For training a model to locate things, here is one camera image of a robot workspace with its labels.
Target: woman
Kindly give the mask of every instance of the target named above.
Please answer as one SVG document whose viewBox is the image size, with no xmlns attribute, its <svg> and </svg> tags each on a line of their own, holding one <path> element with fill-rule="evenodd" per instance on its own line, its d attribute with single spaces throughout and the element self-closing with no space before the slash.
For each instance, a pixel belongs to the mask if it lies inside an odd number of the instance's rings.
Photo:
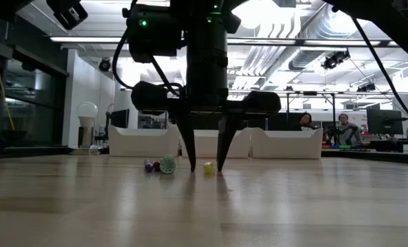
<svg viewBox="0 0 408 247">
<path fill-rule="evenodd" d="M 339 115 L 340 126 L 339 140 L 341 145 L 363 145 L 360 129 L 353 123 L 349 122 L 349 117 L 342 113 Z"/>
<path fill-rule="evenodd" d="M 315 128 L 311 126 L 312 122 L 313 118 L 311 117 L 311 114 L 303 113 L 302 116 L 300 116 L 299 123 L 294 126 L 294 130 L 301 131 L 315 130 Z"/>
</svg>

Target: small toy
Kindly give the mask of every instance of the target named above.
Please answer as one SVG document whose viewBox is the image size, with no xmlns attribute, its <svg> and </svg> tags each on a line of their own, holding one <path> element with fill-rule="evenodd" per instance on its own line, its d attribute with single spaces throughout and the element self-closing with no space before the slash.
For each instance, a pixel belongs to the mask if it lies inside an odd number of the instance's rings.
<svg viewBox="0 0 408 247">
<path fill-rule="evenodd" d="M 147 164 L 144 166 L 144 169 L 147 173 L 151 173 L 154 170 L 154 167 L 151 164 Z"/>
<path fill-rule="evenodd" d="M 206 162 L 204 164 L 204 173 L 207 175 L 214 175 L 215 174 L 215 169 L 213 167 L 212 162 Z"/>
<path fill-rule="evenodd" d="M 163 174 L 171 174 L 176 167 L 175 159 L 170 154 L 166 155 L 160 162 L 160 170 Z"/>
<path fill-rule="evenodd" d="M 154 170 L 155 170 L 156 172 L 160 172 L 160 171 L 161 171 L 161 170 L 160 170 L 160 162 L 156 161 L 156 162 L 154 162 L 154 164 L 153 164 L 152 166 L 154 167 Z"/>
</svg>

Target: wooden floor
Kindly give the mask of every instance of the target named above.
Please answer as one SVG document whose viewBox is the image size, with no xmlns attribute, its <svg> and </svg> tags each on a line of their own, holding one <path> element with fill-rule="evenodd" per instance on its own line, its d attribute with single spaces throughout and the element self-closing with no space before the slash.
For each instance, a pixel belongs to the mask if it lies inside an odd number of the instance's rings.
<svg viewBox="0 0 408 247">
<path fill-rule="evenodd" d="M 0 247 L 408 246 L 408 165 L 228 160 L 206 176 L 203 163 L 0 160 Z"/>
</svg>

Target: green ball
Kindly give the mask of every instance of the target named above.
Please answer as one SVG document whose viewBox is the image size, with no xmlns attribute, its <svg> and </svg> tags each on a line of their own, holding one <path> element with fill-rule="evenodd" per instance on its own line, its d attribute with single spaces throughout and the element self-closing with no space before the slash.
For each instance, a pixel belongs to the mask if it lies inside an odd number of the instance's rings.
<svg viewBox="0 0 408 247">
<path fill-rule="evenodd" d="M 160 170 L 163 174 L 171 174 L 174 172 L 177 165 L 172 155 L 166 155 L 160 162 Z"/>
</svg>

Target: man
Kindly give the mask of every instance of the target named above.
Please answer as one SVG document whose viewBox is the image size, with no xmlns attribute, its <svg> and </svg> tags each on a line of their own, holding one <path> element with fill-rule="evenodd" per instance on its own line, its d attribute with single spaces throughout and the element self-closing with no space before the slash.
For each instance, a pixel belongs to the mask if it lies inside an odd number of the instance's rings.
<svg viewBox="0 0 408 247">
<path fill-rule="evenodd" d="M 363 145 L 363 137 L 361 136 L 360 129 L 353 123 L 349 122 L 349 117 L 342 113 L 339 115 L 340 126 L 339 140 L 341 145 Z"/>
</svg>

